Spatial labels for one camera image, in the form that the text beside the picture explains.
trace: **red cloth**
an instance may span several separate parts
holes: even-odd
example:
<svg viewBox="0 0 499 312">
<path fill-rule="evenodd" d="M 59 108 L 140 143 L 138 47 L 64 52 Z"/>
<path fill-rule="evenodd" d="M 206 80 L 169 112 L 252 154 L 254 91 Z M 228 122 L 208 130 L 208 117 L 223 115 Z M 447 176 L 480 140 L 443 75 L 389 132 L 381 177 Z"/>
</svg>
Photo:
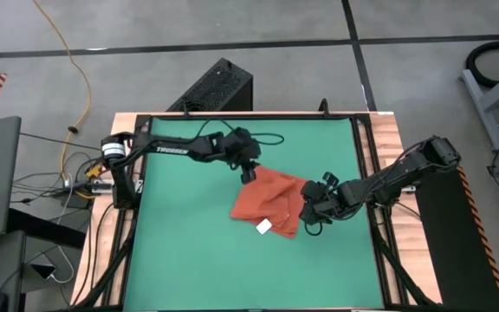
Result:
<svg viewBox="0 0 499 312">
<path fill-rule="evenodd" d="M 256 176 L 243 186 L 230 217 L 252 224 L 266 218 L 272 224 L 271 231 L 294 238 L 304 204 L 300 191 L 306 180 L 263 166 L 256 168 Z"/>
</svg>

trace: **black computer tower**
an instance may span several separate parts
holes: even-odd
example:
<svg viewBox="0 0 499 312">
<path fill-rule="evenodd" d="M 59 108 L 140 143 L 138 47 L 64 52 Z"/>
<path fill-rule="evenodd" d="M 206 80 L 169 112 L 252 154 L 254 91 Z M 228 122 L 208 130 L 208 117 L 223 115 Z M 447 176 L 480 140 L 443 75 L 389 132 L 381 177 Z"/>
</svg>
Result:
<svg viewBox="0 0 499 312">
<path fill-rule="evenodd" d="M 167 112 L 252 110 L 253 75 L 222 58 Z"/>
</svg>

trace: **concrete floor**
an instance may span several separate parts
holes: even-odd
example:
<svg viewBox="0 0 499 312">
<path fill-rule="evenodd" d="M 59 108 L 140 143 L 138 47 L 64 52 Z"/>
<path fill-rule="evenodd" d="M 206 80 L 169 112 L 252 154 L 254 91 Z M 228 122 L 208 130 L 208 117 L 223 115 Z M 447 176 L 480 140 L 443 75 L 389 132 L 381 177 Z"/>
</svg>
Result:
<svg viewBox="0 0 499 312">
<path fill-rule="evenodd" d="M 174 44 L 350 38 L 338 0 L 41 0 L 71 49 Z M 499 1 L 350 0 L 359 38 L 499 34 Z M 393 111 L 405 145 L 432 134 L 448 137 L 463 156 L 485 230 L 499 265 L 499 189 L 487 174 L 491 161 L 483 130 L 464 85 L 457 81 L 466 55 L 483 42 L 362 45 L 378 110 Z M 62 49 L 30 0 L 0 0 L 0 52 Z M 121 111 L 167 109 L 220 57 L 254 75 L 255 110 L 367 110 L 351 45 L 229 49 L 78 56 L 94 91 L 94 107 L 76 140 L 98 146 Z M 499 78 L 499 53 L 479 60 Z M 87 91 L 66 57 L 0 58 L 9 75 L 0 117 L 19 115 L 23 131 L 62 139 L 85 105 Z M 21 138 L 16 176 L 58 171 L 61 146 Z M 91 156 L 96 154 L 87 151 Z M 84 161 L 81 157 L 75 164 Z M 43 185 L 52 179 L 38 179 Z M 20 206 L 41 218 L 61 212 L 44 199 Z M 86 215 L 66 220 L 81 224 Z M 44 243 L 32 241 L 29 254 Z M 67 250 L 75 263 L 79 252 Z M 58 253 L 51 257 L 66 278 Z M 65 288 L 66 295 L 72 285 Z M 64 307 L 58 288 L 30 293 L 27 311 Z"/>
</svg>

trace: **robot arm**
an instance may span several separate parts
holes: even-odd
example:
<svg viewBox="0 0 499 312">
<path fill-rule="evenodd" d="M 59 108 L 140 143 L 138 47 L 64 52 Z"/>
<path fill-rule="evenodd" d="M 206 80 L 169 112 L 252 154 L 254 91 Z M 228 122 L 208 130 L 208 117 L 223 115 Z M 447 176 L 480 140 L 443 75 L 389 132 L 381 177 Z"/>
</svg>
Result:
<svg viewBox="0 0 499 312">
<path fill-rule="evenodd" d="M 132 151 L 126 155 L 125 141 L 132 142 Z M 191 139 L 175 138 L 149 133 L 117 133 L 101 141 L 103 164 L 114 180 L 113 204 L 119 209 L 133 209 L 139 196 L 127 168 L 140 156 L 148 153 L 167 153 L 190 157 L 198 162 L 223 161 L 230 169 L 242 168 L 242 183 L 256 179 L 254 159 L 261 154 L 259 143 L 248 130 L 236 128 L 226 136 L 221 132 L 199 135 Z"/>
<path fill-rule="evenodd" d="M 301 189 L 305 205 L 300 218 L 306 224 L 331 224 L 347 220 L 365 203 L 393 205 L 402 188 L 419 182 L 426 174 L 453 170 L 461 157 L 447 139 L 433 136 L 402 153 L 393 165 L 366 179 L 339 184 L 330 172 L 326 183 L 308 181 Z"/>
</svg>

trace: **green table surface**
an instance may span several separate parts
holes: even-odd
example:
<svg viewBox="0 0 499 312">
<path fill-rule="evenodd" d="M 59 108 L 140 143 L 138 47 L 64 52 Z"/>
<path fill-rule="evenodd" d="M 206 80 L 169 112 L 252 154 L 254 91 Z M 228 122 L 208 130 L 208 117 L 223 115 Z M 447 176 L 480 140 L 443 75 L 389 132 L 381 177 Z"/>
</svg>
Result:
<svg viewBox="0 0 499 312">
<path fill-rule="evenodd" d="M 229 120 L 252 133 L 279 133 L 259 162 L 305 179 L 340 180 L 359 170 L 349 120 Z M 202 120 L 158 120 L 153 134 L 193 137 Z M 229 129 L 210 122 L 203 134 Z M 259 140 L 276 140 L 259 137 Z M 309 236 L 260 235 L 230 218 L 240 171 L 178 155 L 148 156 L 125 311 L 382 307 L 364 209 Z"/>
</svg>

